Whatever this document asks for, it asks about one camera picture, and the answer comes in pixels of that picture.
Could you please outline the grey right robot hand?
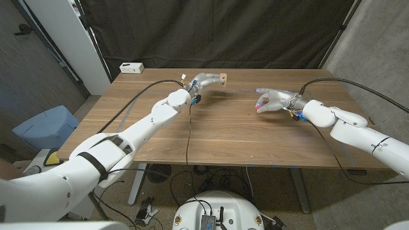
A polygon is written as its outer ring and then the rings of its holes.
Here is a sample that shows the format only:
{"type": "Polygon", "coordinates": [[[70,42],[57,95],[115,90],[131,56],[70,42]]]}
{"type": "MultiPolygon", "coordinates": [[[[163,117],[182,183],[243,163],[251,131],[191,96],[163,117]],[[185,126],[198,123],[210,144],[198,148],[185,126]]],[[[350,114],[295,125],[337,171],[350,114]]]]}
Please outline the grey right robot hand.
{"type": "Polygon", "coordinates": [[[298,93],[281,89],[257,88],[256,92],[261,94],[256,102],[257,113],[273,112],[281,109],[302,110],[309,102],[309,99],[298,93]]]}

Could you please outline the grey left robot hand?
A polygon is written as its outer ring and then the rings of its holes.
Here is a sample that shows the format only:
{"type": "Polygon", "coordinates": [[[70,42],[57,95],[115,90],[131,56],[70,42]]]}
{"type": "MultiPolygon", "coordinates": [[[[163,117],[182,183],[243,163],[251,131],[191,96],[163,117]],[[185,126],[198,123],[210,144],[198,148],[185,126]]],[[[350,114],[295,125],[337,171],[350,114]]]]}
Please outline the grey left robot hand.
{"type": "Polygon", "coordinates": [[[210,86],[211,84],[222,84],[225,86],[226,79],[226,73],[199,73],[187,84],[185,90],[188,91],[192,98],[194,98],[196,95],[200,94],[200,91],[203,88],[210,86]]]}

